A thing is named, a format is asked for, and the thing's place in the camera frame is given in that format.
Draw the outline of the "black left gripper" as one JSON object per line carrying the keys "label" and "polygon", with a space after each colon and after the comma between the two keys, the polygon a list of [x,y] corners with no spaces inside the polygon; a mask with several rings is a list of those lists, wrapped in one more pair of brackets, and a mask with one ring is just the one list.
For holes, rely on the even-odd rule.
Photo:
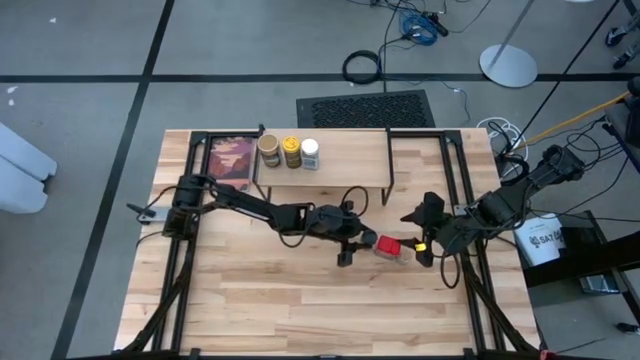
{"label": "black left gripper", "polygon": [[343,242],[337,255],[337,266],[348,267],[353,263],[353,255],[359,250],[371,250],[372,245],[345,242],[362,233],[364,225],[360,218],[368,210],[365,201],[360,212],[354,210],[352,200],[344,200],[340,205],[316,207],[308,216],[308,234],[324,240]]}

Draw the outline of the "smoked paprika tin red lid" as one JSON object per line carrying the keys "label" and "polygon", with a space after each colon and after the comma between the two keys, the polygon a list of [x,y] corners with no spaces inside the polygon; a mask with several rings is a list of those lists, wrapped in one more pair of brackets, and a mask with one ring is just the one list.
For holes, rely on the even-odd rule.
{"label": "smoked paprika tin red lid", "polygon": [[382,235],[374,245],[374,254],[378,257],[393,260],[401,256],[401,244],[398,239]]}

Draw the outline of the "bagel sesame jar white lid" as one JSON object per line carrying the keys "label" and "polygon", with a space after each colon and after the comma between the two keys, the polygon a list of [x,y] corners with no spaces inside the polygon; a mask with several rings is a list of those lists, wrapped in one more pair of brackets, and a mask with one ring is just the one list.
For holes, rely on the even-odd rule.
{"label": "bagel sesame jar white lid", "polygon": [[319,144],[314,139],[305,139],[301,143],[302,167],[309,170],[319,168]]}

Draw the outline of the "crunchy onion jar yellow lid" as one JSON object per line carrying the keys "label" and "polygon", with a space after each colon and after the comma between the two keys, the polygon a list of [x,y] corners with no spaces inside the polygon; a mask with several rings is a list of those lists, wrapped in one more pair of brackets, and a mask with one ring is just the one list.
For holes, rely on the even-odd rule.
{"label": "crunchy onion jar yellow lid", "polygon": [[299,168],[302,164],[300,140],[295,136],[286,136],[281,146],[286,165],[291,169]]}

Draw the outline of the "furikake jar tan lid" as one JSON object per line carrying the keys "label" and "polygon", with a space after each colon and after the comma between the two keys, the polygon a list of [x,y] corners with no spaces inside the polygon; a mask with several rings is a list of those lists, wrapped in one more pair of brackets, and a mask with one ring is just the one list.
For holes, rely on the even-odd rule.
{"label": "furikake jar tan lid", "polygon": [[274,168],[281,164],[279,140],[275,135],[261,135],[257,141],[257,148],[267,167]]}

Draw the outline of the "wooden shelf with black legs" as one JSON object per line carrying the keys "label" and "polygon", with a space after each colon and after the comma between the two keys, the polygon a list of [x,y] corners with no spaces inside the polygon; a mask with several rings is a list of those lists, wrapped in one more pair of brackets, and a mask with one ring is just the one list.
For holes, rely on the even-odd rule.
{"label": "wooden shelf with black legs", "polygon": [[319,168],[291,169],[285,164],[270,168],[254,161],[252,182],[264,199],[273,187],[379,188],[382,203],[394,186],[392,139],[389,129],[267,129],[266,135],[281,140],[286,136],[313,139],[319,144]]}

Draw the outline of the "white printed bucket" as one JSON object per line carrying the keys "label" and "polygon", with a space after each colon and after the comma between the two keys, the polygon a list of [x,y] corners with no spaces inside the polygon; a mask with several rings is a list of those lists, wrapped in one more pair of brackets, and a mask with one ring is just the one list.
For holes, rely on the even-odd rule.
{"label": "white printed bucket", "polygon": [[514,231],[516,243],[531,266],[537,266],[560,257],[566,247],[562,225],[556,215],[543,214],[526,220]]}

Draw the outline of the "black perforated floor mat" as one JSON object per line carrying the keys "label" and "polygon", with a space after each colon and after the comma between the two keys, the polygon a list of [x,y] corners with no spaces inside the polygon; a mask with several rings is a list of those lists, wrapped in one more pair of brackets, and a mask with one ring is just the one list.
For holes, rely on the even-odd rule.
{"label": "black perforated floor mat", "polygon": [[435,128],[424,90],[296,100],[299,128]]}

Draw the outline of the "canyon picture book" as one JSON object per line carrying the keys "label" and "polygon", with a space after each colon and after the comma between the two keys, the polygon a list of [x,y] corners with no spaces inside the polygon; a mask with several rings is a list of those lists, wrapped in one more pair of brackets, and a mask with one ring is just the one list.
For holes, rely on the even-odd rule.
{"label": "canyon picture book", "polygon": [[252,137],[214,137],[211,140],[207,173],[220,184],[248,192],[254,158]]}

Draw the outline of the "black side desk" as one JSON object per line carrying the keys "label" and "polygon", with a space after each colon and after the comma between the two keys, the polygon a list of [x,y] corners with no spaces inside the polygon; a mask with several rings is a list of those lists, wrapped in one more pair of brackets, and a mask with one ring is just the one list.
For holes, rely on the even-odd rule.
{"label": "black side desk", "polygon": [[627,272],[640,270],[640,231],[609,241],[591,211],[555,216],[561,224],[565,248],[558,259],[524,270],[527,286],[611,275],[637,326],[640,326],[640,287],[635,289]]}

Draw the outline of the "round grey stand base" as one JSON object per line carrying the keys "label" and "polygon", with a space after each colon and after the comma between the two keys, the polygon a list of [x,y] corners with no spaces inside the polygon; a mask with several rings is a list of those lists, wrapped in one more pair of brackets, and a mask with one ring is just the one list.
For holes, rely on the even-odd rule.
{"label": "round grey stand base", "polygon": [[526,5],[498,45],[487,47],[479,57],[482,73],[492,82],[506,88],[523,88],[531,85],[538,76],[535,59],[525,50],[511,45],[511,40],[528,14],[535,0]]}

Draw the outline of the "grey wheeled cart base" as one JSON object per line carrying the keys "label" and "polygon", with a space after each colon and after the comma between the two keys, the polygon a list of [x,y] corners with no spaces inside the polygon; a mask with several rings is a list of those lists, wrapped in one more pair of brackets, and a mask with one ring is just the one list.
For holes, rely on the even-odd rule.
{"label": "grey wheeled cart base", "polygon": [[[640,30],[640,10],[636,10],[624,25],[611,28],[605,37],[605,45],[607,47],[614,47],[618,45],[624,37],[629,35],[633,30]],[[640,54],[640,39],[635,40],[620,56],[616,58],[612,65],[613,69],[619,70],[623,68],[638,54]]]}

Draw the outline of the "white floor object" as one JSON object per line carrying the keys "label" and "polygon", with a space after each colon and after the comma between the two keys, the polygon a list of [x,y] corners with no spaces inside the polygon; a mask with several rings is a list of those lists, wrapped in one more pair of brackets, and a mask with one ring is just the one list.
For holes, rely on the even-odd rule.
{"label": "white floor object", "polygon": [[48,200],[44,182],[57,169],[56,161],[0,122],[0,210],[41,211]]}

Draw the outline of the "black metal table frame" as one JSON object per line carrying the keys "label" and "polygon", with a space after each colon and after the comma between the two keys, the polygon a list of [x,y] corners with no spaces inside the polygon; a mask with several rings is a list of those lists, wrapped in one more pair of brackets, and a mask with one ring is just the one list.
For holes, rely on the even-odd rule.
{"label": "black metal table frame", "polygon": [[[448,211],[497,188],[492,152],[480,129],[392,129],[394,186],[273,187],[274,203],[354,201],[381,235],[412,238],[418,227],[400,218],[425,192]],[[445,356],[466,349],[509,348],[505,334],[465,283],[448,288],[452,261],[425,268],[360,251],[337,266],[339,246],[308,238],[296,248],[269,226],[217,210],[195,222],[189,241],[144,227],[115,340],[132,343],[174,278],[181,295],[153,334],[150,348],[203,355]]]}

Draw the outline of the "grey metal bracket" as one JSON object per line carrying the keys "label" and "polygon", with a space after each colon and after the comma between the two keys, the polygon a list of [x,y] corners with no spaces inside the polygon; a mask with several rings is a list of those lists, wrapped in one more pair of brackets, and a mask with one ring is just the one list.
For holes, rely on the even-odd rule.
{"label": "grey metal bracket", "polygon": [[141,207],[127,203],[126,207],[136,213],[136,220],[142,225],[148,225],[154,222],[164,223],[169,212],[169,208],[163,206]]}

